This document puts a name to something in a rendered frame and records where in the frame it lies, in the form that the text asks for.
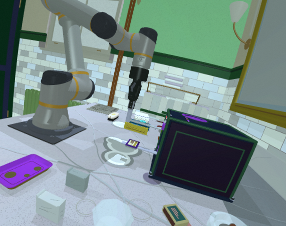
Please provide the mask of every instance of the lamp shade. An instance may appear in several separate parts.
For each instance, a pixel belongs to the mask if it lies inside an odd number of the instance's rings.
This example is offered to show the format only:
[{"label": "lamp shade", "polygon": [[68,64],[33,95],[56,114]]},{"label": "lamp shade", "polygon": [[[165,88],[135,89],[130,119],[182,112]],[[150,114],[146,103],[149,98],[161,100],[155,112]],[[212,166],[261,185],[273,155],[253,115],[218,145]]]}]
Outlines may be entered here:
[{"label": "lamp shade", "polygon": [[248,8],[248,4],[244,1],[235,1],[229,5],[231,19],[233,23],[237,23]]}]

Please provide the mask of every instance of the robotic arm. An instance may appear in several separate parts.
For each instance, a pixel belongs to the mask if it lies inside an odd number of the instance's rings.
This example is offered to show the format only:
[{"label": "robotic arm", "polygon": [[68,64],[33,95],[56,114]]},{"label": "robotic arm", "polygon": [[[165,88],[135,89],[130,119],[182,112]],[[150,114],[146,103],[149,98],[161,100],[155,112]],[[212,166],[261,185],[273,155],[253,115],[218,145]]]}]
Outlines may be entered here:
[{"label": "robotic arm", "polygon": [[44,7],[58,16],[63,28],[68,72],[48,70],[43,73],[39,105],[33,116],[33,125],[47,130],[64,129],[69,125],[69,100],[89,99],[95,89],[84,69],[79,26],[109,42],[111,48],[134,52],[129,78],[133,79],[128,93],[129,122],[141,82],[146,82],[157,40],[154,29],[143,27],[139,33],[128,33],[105,12],[77,0],[42,0]]}]

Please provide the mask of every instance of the wall lamp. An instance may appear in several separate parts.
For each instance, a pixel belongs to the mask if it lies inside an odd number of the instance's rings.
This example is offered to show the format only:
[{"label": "wall lamp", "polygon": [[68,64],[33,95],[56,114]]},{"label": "wall lamp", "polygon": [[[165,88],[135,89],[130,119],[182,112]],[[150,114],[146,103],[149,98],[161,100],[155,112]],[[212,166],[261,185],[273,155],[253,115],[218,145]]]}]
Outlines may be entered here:
[{"label": "wall lamp", "polygon": [[237,23],[240,18],[243,16],[243,14],[245,13],[245,11],[248,8],[248,4],[244,1],[235,1],[233,3],[231,3],[229,5],[229,10],[231,13],[231,19],[233,24],[233,29],[235,32],[235,35],[237,36],[237,38],[244,43],[244,49],[247,50],[250,44],[251,39],[249,38],[247,41],[243,41],[237,34],[236,30],[235,30],[235,23]]}]

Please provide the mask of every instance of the gray robot arm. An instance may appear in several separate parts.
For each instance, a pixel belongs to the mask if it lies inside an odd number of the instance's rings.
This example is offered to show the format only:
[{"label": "gray robot arm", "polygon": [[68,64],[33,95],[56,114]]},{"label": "gray robot arm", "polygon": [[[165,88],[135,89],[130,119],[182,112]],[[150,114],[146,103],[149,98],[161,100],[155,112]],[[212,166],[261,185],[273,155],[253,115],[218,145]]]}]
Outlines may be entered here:
[{"label": "gray robot arm", "polygon": [[[66,76],[66,78],[64,77],[65,81],[71,81],[69,100],[86,100],[90,98],[94,92],[94,84],[88,85],[87,80],[83,82],[84,78],[88,79],[87,72],[81,71],[81,68],[84,68],[84,63],[81,38],[79,38],[80,35],[78,34],[79,26],[83,26],[99,38],[109,42],[112,48],[134,52],[129,75],[129,78],[133,79],[133,82],[129,87],[128,93],[128,109],[133,109],[135,101],[139,97],[141,82],[146,82],[148,78],[157,40],[157,32],[154,29],[143,27],[138,33],[129,33],[107,13],[98,12],[77,0],[42,0],[42,4],[47,10],[58,16],[59,24],[63,27],[67,69],[68,71],[73,71],[73,79],[68,75],[64,75]],[[83,81],[78,81],[77,83],[76,78],[83,78]],[[44,129],[59,128],[58,126],[47,128],[48,126],[45,123],[45,125],[42,126],[41,123],[38,123],[35,117],[33,117],[33,124],[35,123],[36,126],[43,127]]]}]

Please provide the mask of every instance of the dark green door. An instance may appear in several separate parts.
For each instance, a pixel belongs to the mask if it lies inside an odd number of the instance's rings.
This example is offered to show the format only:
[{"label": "dark green door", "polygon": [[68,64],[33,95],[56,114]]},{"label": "dark green door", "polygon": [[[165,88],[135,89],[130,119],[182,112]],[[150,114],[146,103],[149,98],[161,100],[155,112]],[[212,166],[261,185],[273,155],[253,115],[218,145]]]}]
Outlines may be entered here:
[{"label": "dark green door", "polygon": [[15,73],[26,0],[0,0],[0,119],[12,117]]}]

